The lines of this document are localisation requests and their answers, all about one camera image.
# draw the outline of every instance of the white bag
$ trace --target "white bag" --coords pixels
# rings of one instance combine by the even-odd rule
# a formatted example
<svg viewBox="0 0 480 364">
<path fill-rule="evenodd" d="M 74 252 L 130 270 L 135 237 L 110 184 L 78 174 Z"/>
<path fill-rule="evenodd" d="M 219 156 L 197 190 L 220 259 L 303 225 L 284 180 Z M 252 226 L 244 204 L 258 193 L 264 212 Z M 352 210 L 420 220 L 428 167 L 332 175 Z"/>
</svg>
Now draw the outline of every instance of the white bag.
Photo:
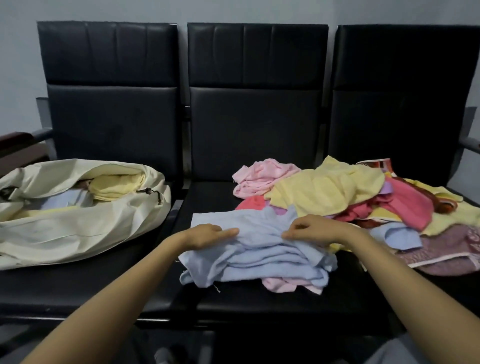
<svg viewBox="0 0 480 364">
<path fill-rule="evenodd" d="M 96 206 L 8 221 L 23 200 L 48 197 L 79 180 L 109 174 L 145 173 L 141 189 Z M 162 173 L 141 164 L 65 159 L 17 168 L 0 179 L 0 190 L 15 186 L 10 202 L 0 202 L 0 270 L 85 259 L 158 227 L 171 206 Z"/>
</svg>

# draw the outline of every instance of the blue cloth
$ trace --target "blue cloth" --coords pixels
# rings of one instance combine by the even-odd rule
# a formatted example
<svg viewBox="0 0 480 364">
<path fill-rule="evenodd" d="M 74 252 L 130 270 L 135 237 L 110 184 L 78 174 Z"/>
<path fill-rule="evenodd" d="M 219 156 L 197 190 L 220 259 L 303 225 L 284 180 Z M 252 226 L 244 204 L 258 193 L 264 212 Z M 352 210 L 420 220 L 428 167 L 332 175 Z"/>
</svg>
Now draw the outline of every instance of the blue cloth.
<svg viewBox="0 0 480 364">
<path fill-rule="evenodd" d="M 281 216 L 269 206 L 263 210 L 193 214 L 191 227 L 210 223 L 222 229 L 239 228 L 240 233 L 207 249 L 182 253 L 179 260 L 187 270 L 180 282 L 209 287 L 215 281 L 282 277 L 326 286 L 328 272 L 336 269 L 335 255 L 309 243 L 281 238 L 296 218 L 293 206 Z"/>
<path fill-rule="evenodd" d="M 371 229 L 370 235 L 376 240 L 385 241 L 394 249 L 407 250 L 423 246 L 418 231 L 409 228 L 403 222 L 388 222 Z"/>
</svg>

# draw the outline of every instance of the gray wall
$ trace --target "gray wall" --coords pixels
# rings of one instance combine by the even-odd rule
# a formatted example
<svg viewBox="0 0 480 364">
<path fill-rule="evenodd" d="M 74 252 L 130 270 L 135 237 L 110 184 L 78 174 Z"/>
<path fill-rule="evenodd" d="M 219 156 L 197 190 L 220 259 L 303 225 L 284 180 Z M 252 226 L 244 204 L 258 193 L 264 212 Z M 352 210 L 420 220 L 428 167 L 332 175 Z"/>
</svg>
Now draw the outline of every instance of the gray wall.
<svg viewBox="0 0 480 364">
<path fill-rule="evenodd" d="M 47 96 L 47 90 L 36 32 L 38 20 L 178 23 L 185 85 L 187 22 L 328 24 L 330 58 L 338 24 L 480 24 L 480 1 L 0 0 L 0 135 L 40 128 L 35 98 Z M 183 98 L 188 102 L 186 92 Z M 480 106 L 480 71 L 474 77 L 467 106 Z M 477 112 L 470 133 L 478 139 L 479 120 Z M 466 151 L 451 185 L 480 201 L 478 182 L 480 157 Z"/>
</svg>

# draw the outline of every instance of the black chair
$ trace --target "black chair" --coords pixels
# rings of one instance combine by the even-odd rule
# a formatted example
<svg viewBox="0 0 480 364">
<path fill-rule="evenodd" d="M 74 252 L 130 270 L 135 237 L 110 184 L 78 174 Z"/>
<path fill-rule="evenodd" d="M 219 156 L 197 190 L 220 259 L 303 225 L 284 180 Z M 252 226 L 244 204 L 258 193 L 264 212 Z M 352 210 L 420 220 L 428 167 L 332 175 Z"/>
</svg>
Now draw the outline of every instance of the black chair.
<svg viewBox="0 0 480 364">
<path fill-rule="evenodd" d="M 445 186 L 479 49 L 480 27 L 339 26 L 327 154 L 391 158 L 400 177 Z M 425 276 L 480 315 L 479 274 Z"/>
<path fill-rule="evenodd" d="M 175 190 L 177 26 L 39 22 L 38 33 L 58 157 L 146 164 Z M 150 252 L 161 229 L 79 262 L 0 272 L 0 318 L 66 317 Z"/>
<path fill-rule="evenodd" d="M 313 167 L 327 34 L 326 25 L 188 25 L 192 184 L 173 232 L 190 227 L 193 213 L 233 210 L 241 200 L 232 194 L 231 176 L 242 165 L 276 158 Z M 339 260 L 321 296 L 272 293 L 259 279 L 182 287 L 185 268 L 177 262 L 142 319 L 364 328 L 375 310 L 368 292 L 357 288 L 364 275 L 352 255 L 340 253 Z"/>
</svg>

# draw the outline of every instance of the black leather backrest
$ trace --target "black leather backrest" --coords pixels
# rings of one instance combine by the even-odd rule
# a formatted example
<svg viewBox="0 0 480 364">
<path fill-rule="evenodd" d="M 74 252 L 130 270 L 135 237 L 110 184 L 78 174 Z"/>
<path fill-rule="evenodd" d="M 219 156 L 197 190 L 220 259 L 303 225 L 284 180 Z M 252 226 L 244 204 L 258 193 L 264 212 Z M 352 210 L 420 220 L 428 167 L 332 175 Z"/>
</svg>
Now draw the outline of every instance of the black leather backrest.
<svg viewBox="0 0 480 364">
<path fill-rule="evenodd" d="M 192 177 L 231 181 L 276 158 L 311 168 L 328 27 L 188 24 Z"/>
<path fill-rule="evenodd" d="M 181 180 L 175 24 L 39 22 L 57 155 Z"/>
<path fill-rule="evenodd" d="M 339 26 L 328 154 L 445 185 L 479 48 L 479 27 Z"/>
</svg>

